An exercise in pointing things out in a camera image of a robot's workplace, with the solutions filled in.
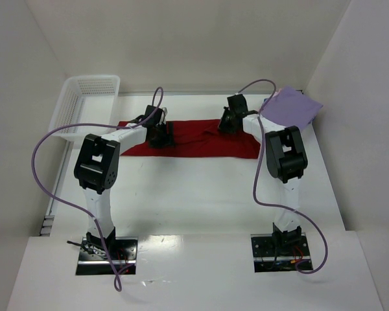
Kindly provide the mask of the red t-shirt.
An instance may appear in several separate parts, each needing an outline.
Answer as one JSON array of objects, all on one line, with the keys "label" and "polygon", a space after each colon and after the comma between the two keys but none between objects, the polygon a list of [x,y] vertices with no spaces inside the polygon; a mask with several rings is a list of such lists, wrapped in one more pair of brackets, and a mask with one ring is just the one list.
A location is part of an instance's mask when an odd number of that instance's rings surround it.
[{"label": "red t-shirt", "polygon": [[236,157],[256,159],[260,144],[255,138],[242,131],[235,134],[218,130],[218,119],[174,121],[174,146],[151,148],[147,142],[137,145],[123,156],[141,157]]}]

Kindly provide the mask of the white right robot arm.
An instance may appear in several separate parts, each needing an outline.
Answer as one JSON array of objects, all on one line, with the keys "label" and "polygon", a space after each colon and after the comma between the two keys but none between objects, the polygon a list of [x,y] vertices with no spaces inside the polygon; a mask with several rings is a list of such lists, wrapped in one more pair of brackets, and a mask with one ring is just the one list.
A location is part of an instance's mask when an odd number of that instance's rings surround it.
[{"label": "white right robot arm", "polygon": [[277,255],[285,256],[300,243],[302,233],[296,211],[300,208],[299,187],[308,160],[300,129],[274,123],[248,109],[242,94],[229,96],[227,101],[218,129],[228,134],[252,135],[265,151],[259,156],[259,164],[266,162],[268,173],[282,190],[281,207],[273,222],[272,245]]}]

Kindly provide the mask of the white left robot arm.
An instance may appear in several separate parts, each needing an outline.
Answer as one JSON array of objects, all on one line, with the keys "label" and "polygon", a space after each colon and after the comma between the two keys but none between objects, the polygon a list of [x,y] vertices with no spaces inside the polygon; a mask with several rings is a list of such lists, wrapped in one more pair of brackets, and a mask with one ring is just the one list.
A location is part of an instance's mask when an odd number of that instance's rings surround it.
[{"label": "white left robot arm", "polygon": [[148,143],[151,148],[174,145],[173,126],[166,122],[167,109],[148,105],[145,113],[124,129],[85,136],[74,168],[84,190],[89,217],[87,245],[105,257],[115,252],[115,226],[111,216],[110,189],[118,177],[120,155]]}]

